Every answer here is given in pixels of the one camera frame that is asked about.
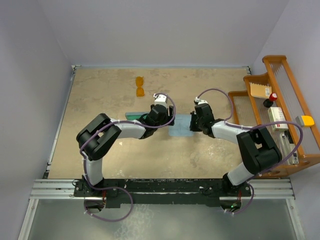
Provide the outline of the light blue cleaning cloth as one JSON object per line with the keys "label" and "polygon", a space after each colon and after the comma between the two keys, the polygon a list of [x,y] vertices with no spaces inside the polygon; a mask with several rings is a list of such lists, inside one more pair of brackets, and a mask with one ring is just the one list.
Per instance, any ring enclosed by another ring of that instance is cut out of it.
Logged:
{"label": "light blue cleaning cloth", "polygon": [[176,114],[174,125],[168,128],[168,135],[170,137],[193,137],[194,132],[190,130],[190,123],[190,114]]}

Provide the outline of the blue-grey glasses case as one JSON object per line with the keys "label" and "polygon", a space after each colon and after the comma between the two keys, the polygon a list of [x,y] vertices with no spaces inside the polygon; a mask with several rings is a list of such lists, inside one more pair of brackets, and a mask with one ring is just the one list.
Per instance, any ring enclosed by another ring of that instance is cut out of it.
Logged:
{"label": "blue-grey glasses case", "polygon": [[126,112],[125,118],[127,121],[139,119],[142,115],[148,114],[147,112]]}

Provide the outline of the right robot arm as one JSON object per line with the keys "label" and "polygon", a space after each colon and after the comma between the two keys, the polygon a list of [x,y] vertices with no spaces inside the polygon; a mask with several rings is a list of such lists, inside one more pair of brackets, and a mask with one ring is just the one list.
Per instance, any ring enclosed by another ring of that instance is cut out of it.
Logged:
{"label": "right robot arm", "polygon": [[190,114],[190,131],[238,145],[242,162],[222,177],[222,190],[226,195],[235,195],[248,179],[282,160],[282,154],[266,127],[244,129],[239,125],[228,125],[221,118],[215,119],[206,102],[197,103]]}

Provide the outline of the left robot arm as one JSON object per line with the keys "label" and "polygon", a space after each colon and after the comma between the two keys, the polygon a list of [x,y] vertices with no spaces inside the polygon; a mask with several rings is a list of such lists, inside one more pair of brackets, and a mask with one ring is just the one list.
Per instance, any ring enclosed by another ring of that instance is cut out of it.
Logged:
{"label": "left robot arm", "polygon": [[79,153],[83,158],[85,190],[91,196],[98,196],[103,187],[102,163],[118,139],[139,139],[151,137],[159,128],[174,125],[176,106],[152,105],[149,113],[135,120],[115,120],[104,113],[95,117],[76,136]]}

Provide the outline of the orange sunglasses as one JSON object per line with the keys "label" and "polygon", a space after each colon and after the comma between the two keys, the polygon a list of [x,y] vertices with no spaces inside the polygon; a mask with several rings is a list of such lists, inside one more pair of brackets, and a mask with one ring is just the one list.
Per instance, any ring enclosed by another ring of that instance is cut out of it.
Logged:
{"label": "orange sunglasses", "polygon": [[144,97],[145,96],[145,92],[144,92],[144,89],[143,89],[144,77],[143,76],[137,76],[135,78],[135,84],[136,84],[136,96],[137,97]]}

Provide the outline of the brown cardboard envelope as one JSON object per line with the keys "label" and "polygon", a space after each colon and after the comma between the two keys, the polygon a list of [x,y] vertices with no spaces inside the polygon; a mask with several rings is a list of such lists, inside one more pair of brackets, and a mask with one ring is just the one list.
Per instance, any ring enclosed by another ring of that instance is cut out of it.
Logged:
{"label": "brown cardboard envelope", "polygon": [[268,99],[272,93],[272,88],[268,85],[250,82],[250,95],[255,98]]}

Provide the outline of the red black bottle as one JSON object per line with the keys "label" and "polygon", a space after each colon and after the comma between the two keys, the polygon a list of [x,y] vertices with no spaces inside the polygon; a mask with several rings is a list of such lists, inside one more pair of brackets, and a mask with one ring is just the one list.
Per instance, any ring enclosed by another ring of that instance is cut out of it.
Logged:
{"label": "red black bottle", "polygon": [[265,108],[270,108],[273,106],[274,102],[278,99],[278,96],[275,92],[271,93],[267,99],[264,100],[263,106]]}

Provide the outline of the white red box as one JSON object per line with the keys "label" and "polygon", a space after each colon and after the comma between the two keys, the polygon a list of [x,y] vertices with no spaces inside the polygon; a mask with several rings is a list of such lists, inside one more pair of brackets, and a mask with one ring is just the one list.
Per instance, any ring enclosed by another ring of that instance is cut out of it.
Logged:
{"label": "white red box", "polygon": [[[267,112],[272,123],[286,120],[281,107],[270,107]],[[288,130],[288,125],[286,123],[276,123],[271,126],[271,129],[273,132],[285,132]]]}

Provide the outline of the wooden tiered rack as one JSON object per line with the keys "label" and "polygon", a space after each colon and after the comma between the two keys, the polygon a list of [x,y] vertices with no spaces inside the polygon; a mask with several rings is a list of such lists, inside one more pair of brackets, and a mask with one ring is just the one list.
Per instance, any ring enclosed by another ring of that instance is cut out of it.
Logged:
{"label": "wooden tiered rack", "polygon": [[243,78],[246,89],[228,93],[239,125],[267,127],[283,157],[282,164],[262,174],[287,177],[320,162],[320,131],[284,55],[262,59],[266,72]]}

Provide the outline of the white black stapler device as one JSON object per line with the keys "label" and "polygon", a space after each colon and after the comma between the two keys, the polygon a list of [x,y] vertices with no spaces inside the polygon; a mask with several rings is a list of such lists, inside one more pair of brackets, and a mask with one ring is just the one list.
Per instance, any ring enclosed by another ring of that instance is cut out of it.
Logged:
{"label": "white black stapler device", "polygon": [[[286,157],[294,148],[295,144],[291,137],[290,131],[287,129],[284,132],[281,132],[279,135],[280,147],[282,156]],[[299,164],[298,153],[295,151],[285,162],[286,165],[297,165]]]}

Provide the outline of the yellow grey sponge block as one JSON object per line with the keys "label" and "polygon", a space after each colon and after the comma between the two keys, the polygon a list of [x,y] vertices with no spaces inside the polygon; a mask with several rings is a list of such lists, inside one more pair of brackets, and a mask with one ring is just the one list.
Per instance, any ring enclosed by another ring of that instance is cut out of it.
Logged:
{"label": "yellow grey sponge block", "polygon": [[299,115],[295,118],[295,120],[301,127],[308,128],[315,125],[314,119],[309,115]]}

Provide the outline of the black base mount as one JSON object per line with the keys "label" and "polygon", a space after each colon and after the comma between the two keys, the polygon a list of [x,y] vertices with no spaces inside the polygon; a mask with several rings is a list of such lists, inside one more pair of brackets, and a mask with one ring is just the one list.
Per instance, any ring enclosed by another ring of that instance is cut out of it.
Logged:
{"label": "black base mount", "polygon": [[74,196],[85,200],[101,198],[106,208],[122,204],[152,205],[205,205],[220,207],[228,200],[239,201],[250,197],[248,183],[228,185],[222,178],[191,179],[103,179],[94,188],[85,179],[74,184]]}

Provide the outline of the aluminium frame rail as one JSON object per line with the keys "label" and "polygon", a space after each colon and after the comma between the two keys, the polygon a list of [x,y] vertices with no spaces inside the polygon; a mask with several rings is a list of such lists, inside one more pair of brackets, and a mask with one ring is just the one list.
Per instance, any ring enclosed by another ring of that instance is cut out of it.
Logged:
{"label": "aluminium frame rail", "polygon": [[[38,200],[73,200],[84,199],[74,196],[72,179],[36,179],[29,199]],[[289,178],[253,179],[249,182],[254,188],[255,200],[294,199],[295,194]]]}

